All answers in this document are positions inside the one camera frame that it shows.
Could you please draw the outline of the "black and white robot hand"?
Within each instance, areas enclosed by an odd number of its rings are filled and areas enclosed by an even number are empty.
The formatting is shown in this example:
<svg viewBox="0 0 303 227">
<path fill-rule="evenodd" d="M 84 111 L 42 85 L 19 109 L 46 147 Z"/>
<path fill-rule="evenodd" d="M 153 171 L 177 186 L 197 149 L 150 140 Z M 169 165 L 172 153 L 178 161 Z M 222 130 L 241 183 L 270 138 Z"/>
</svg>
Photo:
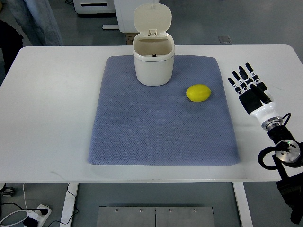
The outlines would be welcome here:
<svg viewBox="0 0 303 227">
<path fill-rule="evenodd" d="M 255 117 L 266 131 L 281 126 L 283 119 L 276 111 L 274 98 L 252 66 L 247 62 L 245 67 L 239 66 L 239 71 L 233 71 L 232 75 L 228 81 L 238 94 L 244 110 Z"/>
</svg>

